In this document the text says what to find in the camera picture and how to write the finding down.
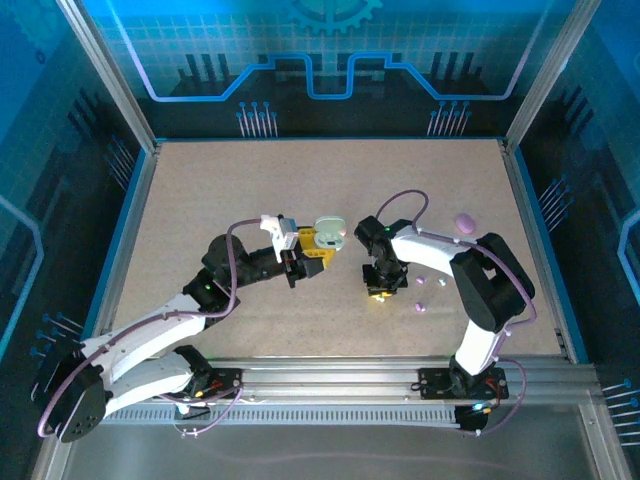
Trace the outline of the mint green earbud charging case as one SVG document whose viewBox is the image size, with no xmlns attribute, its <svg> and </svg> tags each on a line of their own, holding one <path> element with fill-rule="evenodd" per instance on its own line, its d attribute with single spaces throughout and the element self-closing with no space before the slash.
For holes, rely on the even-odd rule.
<svg viewBox="0 0 640 480">
<path fill-rule="evenodd" d="M 317 231 L 314 240 L 318 248 L 341 250 L 345 244 L 345 238 L 340 235 L 343 226 L 346 226 L 346 222 L 342 217 L 319 217 L 314 223 Z"/>
</svg>

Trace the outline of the aluminium table edge rail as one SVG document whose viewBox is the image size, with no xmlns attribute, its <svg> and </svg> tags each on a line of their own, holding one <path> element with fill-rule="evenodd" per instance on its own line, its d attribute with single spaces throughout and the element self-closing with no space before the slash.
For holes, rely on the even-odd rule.
<svg viewBox="0 0 640 480">
<path fill-rule="evenodd" d="M 578 373 L 585 371 L 589 381 L 571 394 L 569 386 L 560 383 L 560 391 L 551 396 L 554 404 L 567 400 L 580 425 L 581 442 L 588 449 L 592 472 L 598 480 L 640 480 L 633 463 L 625 454 L 601 391 L 595 366 L 587 361 L 586 347 L 561 278 L 551 239 L 538 205 L 533 183 L 518 148 L 500 144 L 511 188 L 529 242 L 549 318 L 556 337 L 562 340 L 561 356 L 556 362 Z"/>
<path fill-rule="evenodd" d="M 111 330 L 149 195 L 160 147 L 142 151 L 134 166 L 81 334 L 82 339 Z M 49 437 L 42 442 L 28 480 L 61 480 L 71 446 Z"/>
</svg>

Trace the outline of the aluminium frame post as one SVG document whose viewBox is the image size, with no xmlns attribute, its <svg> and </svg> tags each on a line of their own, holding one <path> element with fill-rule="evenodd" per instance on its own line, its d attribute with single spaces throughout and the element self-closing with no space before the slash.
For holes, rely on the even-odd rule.
<svg viewBox="0 0 640 480">
<path fill-rule="evenodd" d="M 55 0 L 141 148 L 154 154 L 157 141 L 132 90 L 81 0 Z"/>
<path fill-rule="evenodd" d="M 565 23 L 524 97 L 504 138 L 504 151 L 514 154 L 564 71 L 602 0 L 576 0 Z"/>
</svg>

